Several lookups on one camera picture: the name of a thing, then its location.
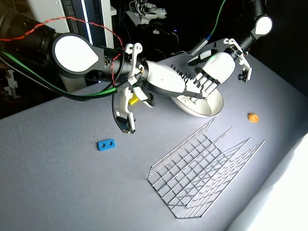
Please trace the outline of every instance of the wire basket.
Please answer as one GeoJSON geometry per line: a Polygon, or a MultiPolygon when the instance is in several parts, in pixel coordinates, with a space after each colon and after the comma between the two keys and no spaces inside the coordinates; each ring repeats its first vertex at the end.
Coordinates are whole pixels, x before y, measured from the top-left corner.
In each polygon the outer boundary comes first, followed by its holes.
{"type": "Polygon", "coordinates": [[[264,144],[242,153],[251,138],[222,152],[205,132],[210,120],[151,168],[148,181],[177,218],[202,217],[232,179],[264,144]]]}

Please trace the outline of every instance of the metal grid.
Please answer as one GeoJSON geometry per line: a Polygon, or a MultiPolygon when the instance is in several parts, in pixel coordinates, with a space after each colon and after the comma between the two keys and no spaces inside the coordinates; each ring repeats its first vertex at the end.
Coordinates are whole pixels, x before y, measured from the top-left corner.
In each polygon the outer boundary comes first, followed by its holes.
{"type": "Polygon", "coordinates": [[[199,218],[226,189],[265,141],[241,153],[251,138],[221,152],[205,132],[214,119],[174,148],[150,169],[148,181],[177,218],[199,218]]]}

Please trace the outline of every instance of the blue block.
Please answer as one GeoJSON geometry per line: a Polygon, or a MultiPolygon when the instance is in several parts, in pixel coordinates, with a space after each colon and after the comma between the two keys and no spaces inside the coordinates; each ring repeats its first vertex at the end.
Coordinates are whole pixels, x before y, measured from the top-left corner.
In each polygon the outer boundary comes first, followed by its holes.
{"type": "Polygon", "coordinates": [[[100,151],[105,151],[108,149],[112,149],[116,147],[115,140],[114,139],[109,139],[105,141],[100,141],[97,143],[98,149],[100,151]]]}

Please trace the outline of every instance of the table surface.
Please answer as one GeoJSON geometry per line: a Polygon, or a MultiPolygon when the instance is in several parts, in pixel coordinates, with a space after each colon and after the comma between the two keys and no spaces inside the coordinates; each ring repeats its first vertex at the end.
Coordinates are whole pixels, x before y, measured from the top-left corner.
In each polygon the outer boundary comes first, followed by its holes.
{"type": "MultiPolygon", "coordinates": [[[[221,41],[218,49],[223,50],[221,41]]],[[[161,63],[182,71],[180,54],[161,63]]],[[[237,80],[241,67],[219,87],[224,107],[207,137],[221,150],[244,139],[247,148],[266,143],[203,218],[176,219],[147,181],[150,166],[211,118],[196,118],[170,98],[156,107],[138,103],[135,134],[122,134],[112,118],[111,98],[75,102],[58,98],[0,120],[0,230],[6,231],[193,231],[225,230],[296,140],[308,131],[308,99],[248,56],[249,83],[237,80]],[[260,121],[247,120],[250,112],[260,121]],[[115,139],[105,152],[97,142],[115,139]]],[[[80,93],[99,91],[102,85],[80,93]]]]}

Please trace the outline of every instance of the green cable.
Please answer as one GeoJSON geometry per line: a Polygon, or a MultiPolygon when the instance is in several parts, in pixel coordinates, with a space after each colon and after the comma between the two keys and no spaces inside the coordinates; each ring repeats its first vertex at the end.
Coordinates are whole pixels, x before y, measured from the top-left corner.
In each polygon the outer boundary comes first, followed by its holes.
{"type": "MultiPolygon", "coordinates": [[[[8,54],[8,53],[5,53],[5,52],[2,52],[3,54],[5,54],[8,58],[10,58],[12,61],[14,61],[15,63],[17,63],[18,65],[22,66],[24,69],[26,69],[27,71],[31,72],[32,74],[34,74],[36,77],[38,77],[39,79],[41,79],[43,82],[45,83],[48,83],[50,85],[52,85],[51,83],[47,82],[45,79],[43,79],[41,76],[39,76],[37,73],[35,73],[34,71],[32,71],[29,67],[27,67],[26,65],[24,65],[22,62],[20,62],[18,59],[16,59],[14,56],[12,56],[11,54],[8,54]]],[[[66,94],[69,94],[68,92],[52,85],[53,87],[55,87],[57,90],[63,92],[63,93],[66,93],[66,94]]],[[[105,95],[105,94],[108,94],[110,92],[114,92],[116,91],[116,88],[111,88],[111,89],[108,89],[108,90],[104,90],[104,91],[101,91],[101,92],[98,92],[98,93],[94,93],[94,94],[89,94],[89,95],[81,95],[81,96],[97,96],[97,95],[105,95]]]]}
{"type": "Polygon", "coordinates": [[[210,33],[210,35],[212,35],[212,34],[214,33],[214,31],[216,30],[217,23],[218,23],[218,19],[219,19],[219,16],[220,16],[220,13],[221,13],[222,7],[223,7],[223,5],[225,4],[225,1],[226,1],[226,0],[223,0],[223,1],[222,1],[222,4],[221,4],[221,6],[220,6],[220,9],[219,9],[219,11],[218,11],[218,15],[217,15],[217,18],[216,18],[216,23],[215,23],[215,26],[214,26],[214,28],[213,28],[212,32],[210,33]]]}

